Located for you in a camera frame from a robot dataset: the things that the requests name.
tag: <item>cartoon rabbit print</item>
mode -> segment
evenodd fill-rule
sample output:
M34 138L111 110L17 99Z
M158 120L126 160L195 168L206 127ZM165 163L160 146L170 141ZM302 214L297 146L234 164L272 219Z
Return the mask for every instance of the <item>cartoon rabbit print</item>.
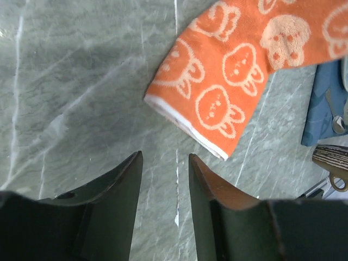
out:
M249 96L257 95L256 83L264 81L264 75L256 63L256 50L250 43L241 43L222 60L222 73L230 86L241 87Z
M189 28L226 42L236 29L239 18L240 10L237 7L218 1L200 17L194 19Z
M348 2L334 9L325 20L322 33L329 43L328 51L333 59L348 53Z
M245 114L231 104L226 90L221 85L212 85L196 100L196 115L200 124L208 130L218 130L224 137L234 139L234 123L245 121Z
M285 4L293 4L296 0L279 0ZM258 8L261 14L268 14L275 6L277 0L259 0Z
M204 75L203 65L195 57L191 47L184 40L177 39L153 83L174 87L184 98L190 99L192 83L200 83Z

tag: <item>white marble vein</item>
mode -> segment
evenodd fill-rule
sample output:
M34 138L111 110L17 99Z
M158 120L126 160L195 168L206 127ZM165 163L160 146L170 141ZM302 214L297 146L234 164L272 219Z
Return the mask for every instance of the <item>white marble vein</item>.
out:
M283 105L279 108L279 110L277 111L277 113L273 116L273 118L271 119L271 123L273 123L275 121L275 118L277 117L277 115L283 111L284 107L288 104L288 102L294 97L295 93L299 90L299 88L302 86L302 83L300 83L295 91L290 95L290 97L287 98L287 100L283 103Z
M275 72L275 73L273 74L273 76L272 76L271 84L270 84L270 86L269 86L269 88L268 88L268 90L267 90L265 100L264 100L264 102L263 102L263 104L262 104L262 106L261 106L261 110L260 110L259 116L258 116L258 118L257 118L257 122L256 122L256 125L255 125L255 128L254 128L254 131L253 131L253 133L252 133L252 136L251 136L251 138L250 138L248 147L247 147L246 152L245 152L245 155L244 155L243 163L241 164L241 167L240 167L240 171L239 171L237 180L236 180L236 182L235 182L235 184L234 184L236 187L237 187L237 185L238 185L238 182L239 182L241 173L242 173L242 171L243 171L244 164L245 164L245 161L246 161L247 156L248 156L249 148L250 148L251 142L252 142L252 140L253 140L253 138L254 138L255 131L256 131L256 129L257 129L257 125L258 125L258 123L259 123L259 119L260 119L260 116L261 116L261 113L262 113L262 109L263 109L264 105L266 104L267 97L268 97L269 92L271 91L272 83L273 83L273 80L274 80L275 77L276 77L276 74L277 74L277 72Z
M148 189L148 192L147 192L147 197L146 197L146 207L145 207L145 210L148 210L149 208L149 200L150 200L150 195L151 195L151 190L153 189L153 171L151 171L151 185L150 185L150 188Z
M7 179L10 179L13 174L13 169L16 163L16 159L18 156L18 140L17 140L17 121L18 121L18 114L19 114L19 96L20 91L18 87L18 76L20 73L20 64L21 64L21 55L20 55L20 43L22 40L22 33L23 33L23 15L20 16L19 23L18 23L18 30L16 34L16 71L15 71L15 79L13 83L13 97L15 100L15 109L12 115L12 141L11 141L11 154L10 154L10 171L7 176Z
M44 76L49 75L53 69L55 69L59 64L61 64L63 61L65 61L67 58L69 58L74 52L76 52L78 49L80 49L80 47L78 47L77 49L75 49L75 51L68 51L61 59L59 59L58 61L55 61L54 63L50 64L50 66L46 69L44 69L40 74L38 74L37 76L35 76L33 79L31 79L28 83L32 84L35 83L37 80L43 78Z
M190 214L191 214L191 211L188 211L188 212L186 213L186 216L185 216L185 218L184 218L184 221L183 221L183 223L181 224L181 228L180 228L180 230L179 230L179 240L180 240L180 238L181 238L181 235L182 235L182 233L183 233L185 224L186 224L186 222L187 222L187 220L188 220Z
M294 163L293 163L293 174L295 172L295 163L296 163L296 155L297 155L297 149L299 148L299 143L296 144L296 148L295 148L295 153L294 153Z
M46 154L43 154L42 156L42 169L41 169L41 185L40 185L40 191L39 191L39 199L42 199L42 193L43 193L43 189L44 189L44 183L45 183L45 176L44 176L44 173L45 173L45 157L46 157Z
M176 216L174 222L177 227L179 227L179 150L175 151L175 162L176 162L176 194L177 194L177 203L176 203Z
M174 10L175 10L175 34L178 35L178 1L174 0Z

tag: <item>sock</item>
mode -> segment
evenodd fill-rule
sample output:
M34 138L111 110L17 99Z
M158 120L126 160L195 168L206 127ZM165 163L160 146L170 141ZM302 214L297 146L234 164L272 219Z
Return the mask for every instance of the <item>sock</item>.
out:
M218 1L176 40L144 101L226 160L269 74L347 54L348 0Z

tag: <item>gray marble tile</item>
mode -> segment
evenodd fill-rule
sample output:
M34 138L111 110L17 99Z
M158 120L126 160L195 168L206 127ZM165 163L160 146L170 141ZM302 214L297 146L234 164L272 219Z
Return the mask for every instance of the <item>gray marble tile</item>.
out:
M1 189L54 197L142 150L144 173L130 259L194 261L189 153L259 198L296 197L327 175L311 162L313 148L300 145L315 66L270 77L226 162L142 102L177 34L213 2L3 4ZM321 142L348 145L347 137Z

